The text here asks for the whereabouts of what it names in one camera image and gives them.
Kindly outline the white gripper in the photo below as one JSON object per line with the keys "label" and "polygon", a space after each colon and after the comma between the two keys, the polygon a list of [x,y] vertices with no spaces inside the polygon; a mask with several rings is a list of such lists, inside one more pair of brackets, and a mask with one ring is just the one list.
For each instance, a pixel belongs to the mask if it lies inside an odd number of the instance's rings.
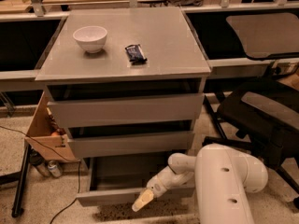
{"label": "white gripper", "polygon": [[193,177],[193,172],[176,174],[169,166],[163,168],[148,183],[132,205],[132,210],[138,212],[154,198],[159,198],[168,190],[179,187]]}

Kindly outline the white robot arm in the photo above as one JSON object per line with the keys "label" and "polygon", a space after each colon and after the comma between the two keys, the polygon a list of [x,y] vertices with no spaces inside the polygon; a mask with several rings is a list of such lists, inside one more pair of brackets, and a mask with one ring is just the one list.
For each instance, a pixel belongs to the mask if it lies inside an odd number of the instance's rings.
{"label": "white robot arm", "polygon": [[255,224],[247,195],[264,189],[268,172],[257,158],[211,144],[197,155],[172,154],[132,205],[137,212],[174,187],[194,180],[201,224]]}

